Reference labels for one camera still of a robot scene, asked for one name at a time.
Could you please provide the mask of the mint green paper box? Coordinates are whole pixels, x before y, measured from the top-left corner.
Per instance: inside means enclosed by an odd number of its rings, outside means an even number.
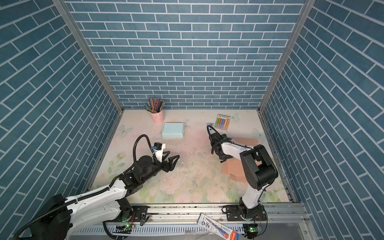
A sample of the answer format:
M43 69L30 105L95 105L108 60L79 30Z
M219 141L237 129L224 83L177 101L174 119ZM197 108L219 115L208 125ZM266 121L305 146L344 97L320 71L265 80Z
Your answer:
M177 139L184 137L185 123L166 122L163 124L162 137L166 139Z

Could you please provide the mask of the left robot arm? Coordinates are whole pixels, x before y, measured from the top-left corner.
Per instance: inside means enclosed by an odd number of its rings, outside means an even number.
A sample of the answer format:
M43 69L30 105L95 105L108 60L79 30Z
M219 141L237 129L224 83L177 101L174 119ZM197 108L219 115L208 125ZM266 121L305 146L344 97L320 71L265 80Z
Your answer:
M13 239L24 239L22 234L30 230L30 240L66 240L72 233L97 223L121 218L132 220L133 208L127 197L157 173L173 171L180 158L163 151L160 143L148 144L151 155L137 158L136 148L142 138L149 139L140 135L135 141L132 165L108 185L67 198L61 194L53 196L30 222L16 231Z

